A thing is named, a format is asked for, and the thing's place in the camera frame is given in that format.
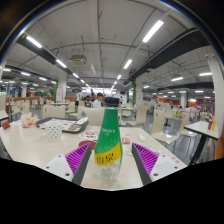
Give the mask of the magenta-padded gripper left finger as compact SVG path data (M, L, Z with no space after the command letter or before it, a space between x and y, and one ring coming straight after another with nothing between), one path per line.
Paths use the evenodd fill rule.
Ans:
M76 185L80 185L91 153L91 144L87 143L67 155L56 155L43 169Z

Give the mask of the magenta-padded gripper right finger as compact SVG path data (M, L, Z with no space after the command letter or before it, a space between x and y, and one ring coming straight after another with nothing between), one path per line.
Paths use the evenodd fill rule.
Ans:
M132 143L135 166L132 179L138 186L146 186L186 168L186 165L166 148L155 148Z

